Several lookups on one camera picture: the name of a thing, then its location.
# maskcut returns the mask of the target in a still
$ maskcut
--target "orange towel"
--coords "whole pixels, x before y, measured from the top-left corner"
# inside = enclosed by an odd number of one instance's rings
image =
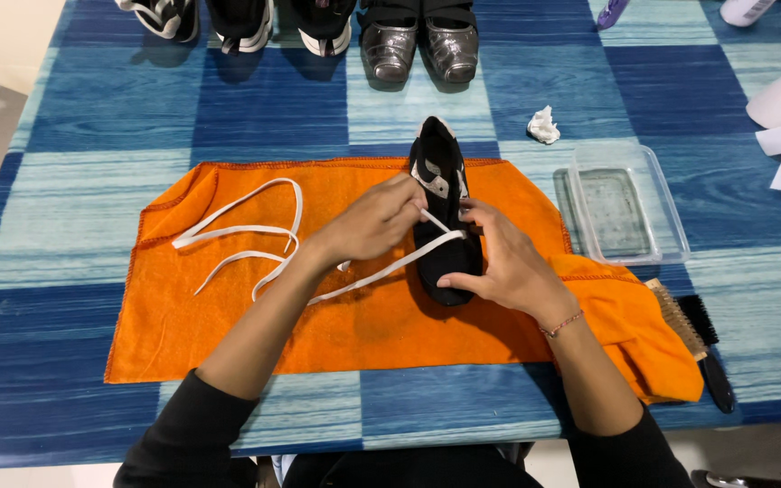
[[[287,243],[284,236],[241,233],[174,249],[171,241],[184,230],[261,184],[287,177],[303,189],[298,236],[306,238],[367,188],[407,167],[408,160],[400,157],[201,163],[141,212],[105,381],[185,377],[252,304],[252,287],[277,262],[233,262],[200,294],[193,296],[194,291],[223,258],[247,249],[281,255]],[[511,163],[467,160],[466,170],[471,194],[497,206],[526,232],[578,296],[590,326],[642,399],[700,397],[698,367],[646,286],[623,267],[571,255],[559,211]],[[203,232],[245,224],[290,227],[294,208],[292,188],[277,185]],[[334,271],[319,294],[369,276],[413,249],[407,238],[376,260]],[[415,265],[409,265],[373,285],[309,306],[275,372],[552,360],[546,339],[527,315],[477,297],[468,305],[443,307],[424,293],[415,273]]]

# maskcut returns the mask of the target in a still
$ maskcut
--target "blue checkered tablecloth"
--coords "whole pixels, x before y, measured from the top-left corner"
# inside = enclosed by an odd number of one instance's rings
[[[0,171],[0,466],[121,460],[175,382],[105,385],[138,213],[199,161],[406,155],[418,122],[447,119],[469,157],[512,161],[551,198],[582,141],[659,157],[692,246],[636,268],[700,294],[739,399],[722,415],[656,405],[665,428],[781,421],[781,193],[743,107],[781,75],[781,0],[753,27],[713,0],[634,0],[608,31],[603,0],[477,0],[478,74],[442,85],[416,56],[395,88],[353,48],[316,57],[284,7],[270,45],[225,56],[173,44],[111,0],[70,0]],[[359,32],[353,22],[355,34]],[[526,135],[550,104],[553,146]],[[551,438],[552,365],[442,366],[274,377],[239,453]]]

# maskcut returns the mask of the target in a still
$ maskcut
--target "barcode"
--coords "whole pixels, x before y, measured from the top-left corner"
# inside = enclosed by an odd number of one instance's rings
[[[748,12],[743,14],[745,18],[755,18],[761,10],[766,9],[774,0],[758,0]]]

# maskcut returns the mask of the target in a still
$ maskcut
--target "tissue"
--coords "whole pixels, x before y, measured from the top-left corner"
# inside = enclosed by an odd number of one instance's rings
[[[527,126],[529,134],[545,144],[553,144],[559,139],[559,130],[557,130],[556,124],[553,123],[553,117],[550,115],[551,111],[552,109],[549,105],[544,110],[537,111]]]

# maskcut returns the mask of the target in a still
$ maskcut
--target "clear plastic container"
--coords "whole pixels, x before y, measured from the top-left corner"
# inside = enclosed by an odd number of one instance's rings
[[[653,150],[629,140],[583,142],[569,191],[584,253],[635,266],[689,259],[689,242]]]

